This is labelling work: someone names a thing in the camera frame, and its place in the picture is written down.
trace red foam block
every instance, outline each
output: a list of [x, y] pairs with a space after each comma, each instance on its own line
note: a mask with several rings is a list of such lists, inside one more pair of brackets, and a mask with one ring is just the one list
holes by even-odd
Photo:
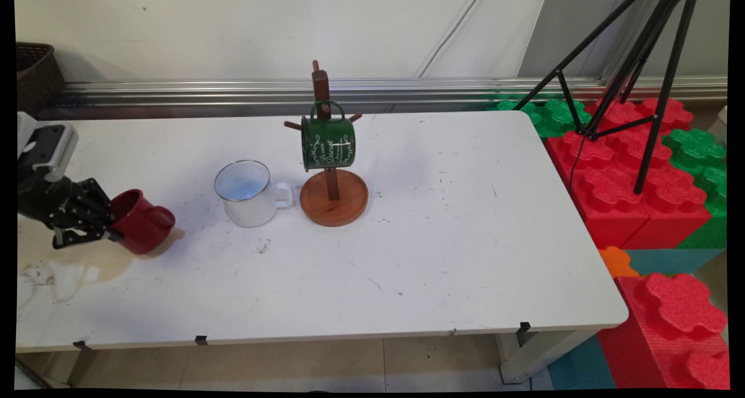
[[704, 284], [659, 273], [615, 283], [629, 319], [598, 339], [617, 388], [729, 389], [727, 320]]
[[[569, 183], [569, 175], [572, 171], [572, 165], [577, 160], [582, 138], [582, 135], [578, 135], [571, 130], [564, 133], [561, 138], [546, 138], [545, 146], [548, 156], [554, 162], [554, 166], [565, 185]], [[577, 178], [590, 168], [603, 169], [611, 166], [612, 160], [613, 149], [607, 146], [603, 139], [591, 141], [589, 138], [585, 138], [582, 155], [574, 169], [574, 181], [576, 182]]]
[[649, 221], [633, 179], [614, 165], [591, 168], [575, 179], [572, 200], [599, 249], [625, 244]]
[[[646, 98], [641, 104], [637, 104], [636, 110], [643, 116], [653, 115], [657, 109], [656, 98]], [[665, 106], [665, 114], [662, 117], [662, 126], [659, 128], [660, 135], [669, 135], [673, 129], [691, 130], [691, 121], [694, 119], [692, 112], [683, 109], [683, 103], [673, 98], [668, 98]], [[642, 125], [649, 132], [650, 125]]]
[[[647, 149], [648, 138], [649, 130], [638, 127], [622, 130], [618, 133], [617, 138], [609, 143], [609, 146], [615, 152], [613, 162], [615, 162], [618, 169], [628, 173], [632, 177], [636, 178], [638, 176], [641, 159], [644, 157], [644, 151]], [[662, 144], [662, 138], [657, 136], [657, 143], [655, 143], [654, 150], [652, 151], [650, 169], [672, 167], [670, 164], [670, 157], [672, 155], [673, 151], [664, 146]]]
[[704, 206], [706, 192], [678, 168], [651, 169], [641, 204], [650, 219], [622, 244], [624, 250], [675, 248], [711, 219]]
[[[587, 107], [587, 112], [594, 115], [595, 112], [598, 110], [600, 103], [601, 100], [598, 100], [594, 104], [590, 104]], [[603, 132], [604, 130], [612, 129], [613, 127], [625, 125], [626, 123], [634, 122], [634, 120], [644, 119], [644, 117], [645, 116], [636, 109], [635, 104], [633, 104], [631, 101], [626, 101], [626, 103], [623, 104], [619, 103], [618, 101], [612, 101], [610, 106], [608, 106], [608, 109], [606, 110], [606, 114], [603, 116], [603, 119], [601, 119], [601, 122], [598, 125], [598, 132]], [[646, 126], [647, 133], [649, 133], [649, 125]], [[620, 133], [611, 133], [607, 136], [602, 136], [602, 138], [604, 138], [607, 143], [611, 143], [611, 141], [614, 141], [619, 134]]]

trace white wall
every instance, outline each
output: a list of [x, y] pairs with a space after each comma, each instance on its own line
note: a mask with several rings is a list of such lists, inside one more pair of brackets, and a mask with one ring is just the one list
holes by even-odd
[[[67, 81], [416, 77], [471, 0], [15, 0]], [[542, 0], [480, 0], [425, 77], [516, 76]]]

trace tripod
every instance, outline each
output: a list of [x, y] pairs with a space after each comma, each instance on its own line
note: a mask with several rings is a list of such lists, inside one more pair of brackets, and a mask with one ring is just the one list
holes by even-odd
[[[665, 115], [665, 107], [668, 105], [670, 90], [673, 86], [673, 78], [675, 77], [675, 71], [678, 68], [678, 62], [680, 61], [680, 53], [683, 49], [683, 43], [686, 40], [686, 33], [689, 29], [689, 24], [691, 24], [691, 17], [694, 13], [696, 0], [686, 0], [686, 5], [683, 8], [683, 13], [678, 24], [678, 31], [675, 35], [673, 49], [670, 53], [668, 68], [665, 71], [665, 79], [663, 79], [662, 81], [662, 88], [660, 89], [659, 93], [657, 109], [655, 110], [654, 114], [650, 115], [649, 117], [634, 120], [634, 122], [613, 127], [612, 129], [604, 130], [602, 132], [597, 131], [599, 122], [603, 118], [603, 115], [606, 113], [606, 110], [608, 109], [612, 101], [615, 100], [615, 98], [618, 96], [618, 93], [625, 83], [626, 86], [625, 88], [623, 88], [618, 102], [622, 104], [626, 102], [626, 99], [628, 99], [628, 96], [631, 93], [631, 90], [633, 89], [637, 78], [641, 74], [641, 70], [646, 63], [647, 58], [649, 58], [649, 55], [652, 53], [652, 49], [654, 49], [654, 45], [655, 43], [657, 43], [657, 39], [659, 38], [660, 34], [662, 34], [662, 30], [665, 28], [665, 24], [670, 18], [670, 14], [673, 12], [673, 9], [675, 9], [675, 6], [678, 5], [678, 2], [680, 0], [658, 1], [657, 6], [655, 6], [654, 11], [652, 11], [650, 19], [647, 21], [647, 24], [644, 25], [644, 28], [641, 30], [641, 34], [639, 34], [639, 37], [636, 39], [633, 47], [631, 47], [628, 56], [626, 56], [626, 59], [623, 61], [620, 69], [618, 69], [617, 74], [611, 80], [606, 94], [603, 96], [598, 109], [593, 114], [593, 118], [585, 127], [582, 127], [582, 125], [580, 124], [580, 119], [577, 116], [577, 110], [575, 110], [574, 103], [572, 101], [572, 94], [570, 94], [569, 92], [569, 87], [567, 87], [566, 85], [566, 79], [564, 78], [564, 73], [562, 72], [562, 69], [564, 69], [564, 67], [566, 67], [569, 62], [573, 61], [574, 58], [576, 58], [577, 55], [584, 48], [586, 48], [591, 42], [593, 42], [593, 40], [595, 40], [595, 38], [598, 37], [598, 35], [603, 32], [603, 30], [605, 30], [615, 19], [618, 18], [618, 16], [620, 16], [620, 14], [622, 14], [632, 3], [634, 3], [634, 1], [636, 0], [625, 0], [621, 5], [618, 6], [618, 8], [613, 10], [608, 18], [601, 22], [601, 24], [599, 24], [598, 27], [596, 27], [596, 29], [594, 29], [593, 32], [591, 32], [588, 37], [586, 37], [585, 40], [583, 40], [580, 45], [577, 46], [577, 48], [575, 48], [569, 55], [567, 55], [567, 57], [564, 58], [563, 61], [559, 62], [559, 64], [553, 69], [553, 71], [551, 71], [551, 73], [543, 78], [543, 80], [538, 83], [538, 85], [536, 85], [535, 88], [533, 88], [533, 90], [531, 90], [530, 93], [528, 93], [527, 96], [525, 96], [525, 98], [523, 98], [513, 108], [513, 110], [521, 109], [527, 102], [530, 101], [530, 99], [537, 95], [538, 92], [546, 86], [546, 84], [550, 83], [551, 80], [554, 79], [554, 77], [559, 77], [559, 84], [561, 85], [562, 91], [564, 92], [564, 98], [566, 98], [566, 102], [567, 104], [569, 104], [569, 111], [572, 114], [572, 119], [574, 120], [574, 129], [578, 134], [583, 135], [583, 144], [585, 142], [585, 138], [590, 138], [591, 141], [595, 141], [598, 140], [598, 138], [600, 138], [601, 136], [620, 132], [631, 127], [652, 122], [649, 138], [647, 138], [647, 145], [644, 149], [644, 156], [642, 157], [639, 173], [636, 177], [636, 185], [634, 186], [634, 193], [641, 194], [641, 191], [644, 188], [644, 181], [647, 178], [647, 171], [650, 167], [650, 161], [652, 160], [652, 152], [654, 151], [654, 146], [657, 142], [657, 136], [659, 135], [659, 130], [662, 126], [662, 118]], [[578, 158], [581, 153], [582, 147], [580, 146], [580, 153], [577, 154]]]

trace green mug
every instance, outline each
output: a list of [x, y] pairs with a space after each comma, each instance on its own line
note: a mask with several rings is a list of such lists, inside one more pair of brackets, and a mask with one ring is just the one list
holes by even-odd
[[[341, 119], [317, 119], [316, 108], [320, 104], [333, 104], [341, 111]], [[341, 106], [331, 100], [313, 103], [311, 117], [303, 116], [300, 138], [303, 143], [303, 165], [306, 172], [311, 168], [349, 167], [354, 162], [354, 126], [344, 116]]]

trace white mug handle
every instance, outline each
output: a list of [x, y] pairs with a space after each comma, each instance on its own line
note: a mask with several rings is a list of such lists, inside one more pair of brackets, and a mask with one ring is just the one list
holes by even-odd
[[[285, 196], [279, 196], [279, 193], [284, 192]], [[295, 204], [295, 191], [287, 183], [276, 183], [274, 185], [274, 197], [276, 197], [275, 205], [277, 209], [285, 209], [292, 207]]]

